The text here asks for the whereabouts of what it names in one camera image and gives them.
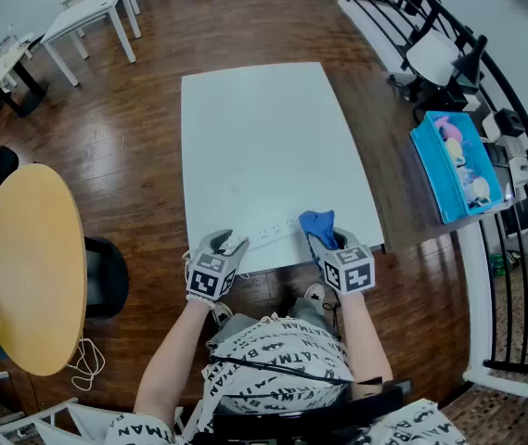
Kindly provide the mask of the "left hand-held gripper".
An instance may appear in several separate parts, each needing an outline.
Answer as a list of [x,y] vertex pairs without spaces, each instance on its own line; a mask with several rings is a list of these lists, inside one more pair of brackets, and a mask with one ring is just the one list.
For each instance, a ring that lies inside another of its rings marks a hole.
[[189,255],[186,266],[187,293],[206,300],[218,300],[232,285],[231,277],[245,253],[250,240],[242,239],[228,253],[225,243],[233,230],[220,230],[204,236],[197,249]]

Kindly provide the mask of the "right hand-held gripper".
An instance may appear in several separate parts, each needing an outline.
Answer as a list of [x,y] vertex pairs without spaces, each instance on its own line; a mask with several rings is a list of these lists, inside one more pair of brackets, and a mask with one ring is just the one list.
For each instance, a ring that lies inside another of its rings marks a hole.
[[334,238],[339,245],[337,249],[324,248],[317,236],[307,237],[313,261],[323,269],[326,284],[341,295],[373,288],[375,261],[369,247],[341,228],[334,229]]

